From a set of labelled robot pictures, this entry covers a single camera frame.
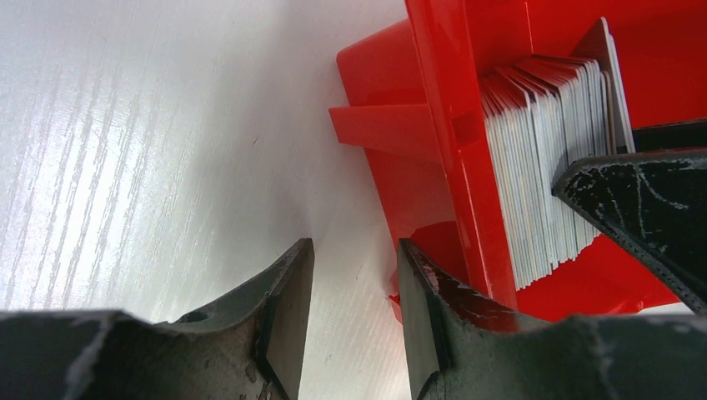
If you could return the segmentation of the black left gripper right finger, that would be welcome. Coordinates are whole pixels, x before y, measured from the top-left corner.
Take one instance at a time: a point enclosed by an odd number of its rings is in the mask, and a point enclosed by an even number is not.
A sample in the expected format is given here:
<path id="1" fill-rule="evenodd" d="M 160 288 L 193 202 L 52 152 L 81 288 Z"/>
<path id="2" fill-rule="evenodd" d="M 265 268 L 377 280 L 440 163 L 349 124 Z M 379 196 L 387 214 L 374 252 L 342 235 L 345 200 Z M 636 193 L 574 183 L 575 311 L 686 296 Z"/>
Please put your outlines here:
<path id="1" fill-rule="evenodd" d="M 399 295 L 415 399 L 703 399 L 700 315 L 531 317 L 399 242 Z"/>

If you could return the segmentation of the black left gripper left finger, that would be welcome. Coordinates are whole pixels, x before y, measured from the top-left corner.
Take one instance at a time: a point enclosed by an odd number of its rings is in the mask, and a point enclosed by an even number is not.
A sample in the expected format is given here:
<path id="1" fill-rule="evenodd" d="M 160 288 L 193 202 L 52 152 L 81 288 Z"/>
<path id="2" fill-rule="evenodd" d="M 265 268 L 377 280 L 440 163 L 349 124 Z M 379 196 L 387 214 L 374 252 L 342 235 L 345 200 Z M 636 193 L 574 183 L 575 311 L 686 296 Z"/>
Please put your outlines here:
<path id="1" fill-rule="evenodd" d="M 4 399 L 295 399 L 314 249 L 272 265 L 175 322 L 117 309 L 3 312 Z"/>

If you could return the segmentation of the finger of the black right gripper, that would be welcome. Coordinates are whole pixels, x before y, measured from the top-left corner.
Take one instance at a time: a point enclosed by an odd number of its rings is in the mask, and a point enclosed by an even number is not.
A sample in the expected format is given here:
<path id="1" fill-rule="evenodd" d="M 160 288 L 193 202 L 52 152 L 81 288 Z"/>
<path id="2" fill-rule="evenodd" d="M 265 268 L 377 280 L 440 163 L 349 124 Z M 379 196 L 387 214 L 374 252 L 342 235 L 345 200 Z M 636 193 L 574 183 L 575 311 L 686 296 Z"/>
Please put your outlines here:
<path id="1" fill-rule="evenodd" d="M 586 157 L 552 193 L 696 314 L 706 313 L 706 121 L 640 127 L 635 152 Z"/>

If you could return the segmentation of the red plastic bin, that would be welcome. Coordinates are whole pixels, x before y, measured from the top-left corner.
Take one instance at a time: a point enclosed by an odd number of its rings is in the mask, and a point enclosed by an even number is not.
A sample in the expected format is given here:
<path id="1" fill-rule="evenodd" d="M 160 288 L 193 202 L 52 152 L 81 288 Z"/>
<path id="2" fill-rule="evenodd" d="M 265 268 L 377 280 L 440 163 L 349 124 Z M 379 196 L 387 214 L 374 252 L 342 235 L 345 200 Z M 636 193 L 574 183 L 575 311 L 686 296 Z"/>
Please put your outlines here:
<path id="1" fill-rule="evenodd" d="M 485 138 L 479 79 L 537 53 L 565 57 L 601 18 L 634 127 L 706 115 L 703 1 L 409 1 L 405 20 L 337 56 L 348 98 L 329 113 L 361 147 L 393 240 L 503 305 L 557 321 L 677 297 L 606 236 L 517 289 Z"/>

